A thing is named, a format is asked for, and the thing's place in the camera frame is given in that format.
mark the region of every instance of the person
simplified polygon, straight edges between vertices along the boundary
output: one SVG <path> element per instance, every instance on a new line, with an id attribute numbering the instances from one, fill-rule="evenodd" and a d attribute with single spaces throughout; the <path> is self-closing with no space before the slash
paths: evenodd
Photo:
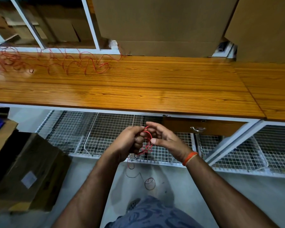
<path id="1" fill-rule="evenodd" d="M 229 185 L 178 136 L 163 125 L 146 123 L 152 144 L 163 146 L 180 162 L 186 162 L 194 183 L 219 227 L 278 227 L 262 210 Z M 100 226 L 104 208 L 118 164 L 143 145 L 143 126 L 127 127 L 106 149 L 93 170 L 53 224 L 53 228 Z M 165 207 L 148 197 L 106 227 L 201 227 L 193 218 L 175 207 Z"/>

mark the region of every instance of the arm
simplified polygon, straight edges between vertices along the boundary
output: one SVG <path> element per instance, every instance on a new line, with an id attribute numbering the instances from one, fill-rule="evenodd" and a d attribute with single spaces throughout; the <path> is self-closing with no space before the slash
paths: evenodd
<path id="1" fill-rule="evenodd" d="M 167 148 L 180 162 L 192 150 L 172 131 L 147 122 L 151 142 Z M 220 227 L 278 227 L 263 211 L 220 177 L 202 158 L 193 156 L 186 167 Z"/>
<path id="2" fill-rule="evenodd" d="M 129 153 L 138 153 L 144 138 L 143 126 L 127 127 L 96 162 L 87 180 L 58 217 L 53 228 L 100 226 L 118 164 Z"/>

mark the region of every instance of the hand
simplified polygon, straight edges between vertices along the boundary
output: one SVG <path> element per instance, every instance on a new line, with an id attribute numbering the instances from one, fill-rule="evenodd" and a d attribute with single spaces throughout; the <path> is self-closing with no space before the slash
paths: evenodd
<path id="1" fill-rule="evenodd" d="M 144 130 L 144 126 L 128 126 L 114 142 L 108 147 L 109 152 L 118 155 L 118 161 L 122 162 L 129 156 L 130 153 L 139 153 L 142 148 L 144 137 L 139 133 Z"/>
<path id="2" fill-rule="evenodd" d="M 176 160 L 183 162 L 192 152 L 185 142 L 163 125 L 156 122 L 146 122 L 146 125 L 149 126 L 147 131 L 152 134 L 152 144 L 165 147 Z M 145 137 L 146 133 L 141 132 L 140 135 Z"/>

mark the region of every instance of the forearm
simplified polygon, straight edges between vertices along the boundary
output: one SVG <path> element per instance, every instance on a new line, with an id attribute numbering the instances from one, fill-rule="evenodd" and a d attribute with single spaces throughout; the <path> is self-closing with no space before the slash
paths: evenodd
<path id="1" fill-rule="evenodd" d="M 220 227 L 277 227 L 198 155 L 186 167 Z"/>
<path id="2" fill-rule="evenodd" d="M 118 163 L 106 150 L 53 227 L 99 227 Z"/>

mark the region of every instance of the orange wristband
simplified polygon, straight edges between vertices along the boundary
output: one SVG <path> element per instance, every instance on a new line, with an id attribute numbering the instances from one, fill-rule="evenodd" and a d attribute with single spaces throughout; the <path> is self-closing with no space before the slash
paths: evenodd
<path id="1" fill-rule="evenodd" d="M 193 156 L 197 155 L 197 152 L 191 152 L 190 154 L 188 154 L 188 156 L 185 158 L 185 161 L 183 162 L 183 166 L 186 166 L 187 162 L 190 160 L 190 158 L 192 158 Z"/>

